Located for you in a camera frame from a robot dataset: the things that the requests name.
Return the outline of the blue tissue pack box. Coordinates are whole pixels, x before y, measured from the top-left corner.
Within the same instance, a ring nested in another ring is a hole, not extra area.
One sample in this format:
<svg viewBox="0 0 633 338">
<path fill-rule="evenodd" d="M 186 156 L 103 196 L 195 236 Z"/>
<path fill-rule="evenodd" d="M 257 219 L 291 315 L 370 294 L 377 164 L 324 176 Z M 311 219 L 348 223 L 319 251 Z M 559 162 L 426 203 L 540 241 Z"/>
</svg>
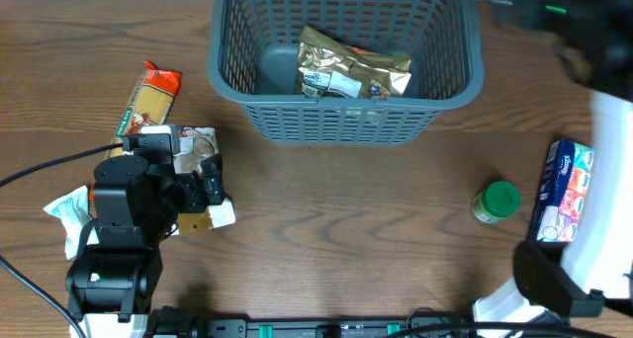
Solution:
<svg viewBox="0 0 633 338">
<path fill-rule="evenodd" d="M 573 242 L 585 207 L 594 150 L 567 138 L 549 148 L 528 231 L 529 241 Z"/>
</svg>

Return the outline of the gold foil coffee bag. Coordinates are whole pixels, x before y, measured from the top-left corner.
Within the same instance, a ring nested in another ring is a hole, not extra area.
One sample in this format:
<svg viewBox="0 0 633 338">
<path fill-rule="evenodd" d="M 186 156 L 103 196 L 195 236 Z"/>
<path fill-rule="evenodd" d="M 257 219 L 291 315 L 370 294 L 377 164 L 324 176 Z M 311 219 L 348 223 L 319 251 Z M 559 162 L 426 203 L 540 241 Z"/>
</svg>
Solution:
<svg viewBox="0 0 633 338">
<path fill-rule="evenodd" d="M 300 35 L 295 92 L 306 96 L 388 99 L 404 94 L 411 57 L 368 51 L 306 27 Z"/>
</svg>

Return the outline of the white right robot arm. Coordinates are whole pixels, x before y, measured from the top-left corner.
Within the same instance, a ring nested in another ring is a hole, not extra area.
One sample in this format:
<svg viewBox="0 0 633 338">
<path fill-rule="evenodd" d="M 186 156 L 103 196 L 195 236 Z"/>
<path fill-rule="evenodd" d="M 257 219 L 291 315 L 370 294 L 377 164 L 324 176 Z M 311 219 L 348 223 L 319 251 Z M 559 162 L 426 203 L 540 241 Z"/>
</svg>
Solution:
<svg viewBox="0 0 633 338">
<path fill-rule="evenodd" d="M 497 0 L 499 15 L 559 40 L 567 75 L 591 91 L 594 158 L 583 217 L 564 247 L 519 243 L 512 277 L 458 327 L 474 337 L 588 337 L 563 321 L 632 313 L 632 0 Z"/>
</svg>

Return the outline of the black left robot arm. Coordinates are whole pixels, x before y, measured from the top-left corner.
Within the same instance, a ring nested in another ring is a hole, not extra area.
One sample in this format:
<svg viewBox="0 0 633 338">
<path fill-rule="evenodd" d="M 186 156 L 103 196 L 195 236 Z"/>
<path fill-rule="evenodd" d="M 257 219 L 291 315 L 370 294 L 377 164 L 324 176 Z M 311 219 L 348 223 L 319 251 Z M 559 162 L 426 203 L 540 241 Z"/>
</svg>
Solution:
<svg viewBox="0 0 633 338">
<path fill-rule="evenodd" d="M 68 309 L 82 319 L 90 313 L 116 313 L 128 322 L 149 312 L 163 265 L 160 243 L 181 213 L 201 213 L 226 197 L 223 161 L 213 155 L 201 171 L 176 173 L 162 151 L 120 155 L 95 169 L 97 213 L 84 235 L 95 244 L 78 248 L 67 277 Z"/>
</svg>

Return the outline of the green lid glass jar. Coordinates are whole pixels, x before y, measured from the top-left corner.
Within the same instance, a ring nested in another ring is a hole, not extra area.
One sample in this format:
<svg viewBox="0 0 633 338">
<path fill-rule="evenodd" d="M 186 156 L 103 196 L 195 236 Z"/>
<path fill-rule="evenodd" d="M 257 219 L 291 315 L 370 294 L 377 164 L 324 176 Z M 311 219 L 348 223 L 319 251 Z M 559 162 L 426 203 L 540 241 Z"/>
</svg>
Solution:
<svg viewBox="0 0 633 338">
<path fill-rule="evenodd" d="M 496 181 L 473 198 L 471 210 L 476 219 L 492 224 L 514 215 L 520 204 L 520 194 L 513 184 Z"/>
</svg>

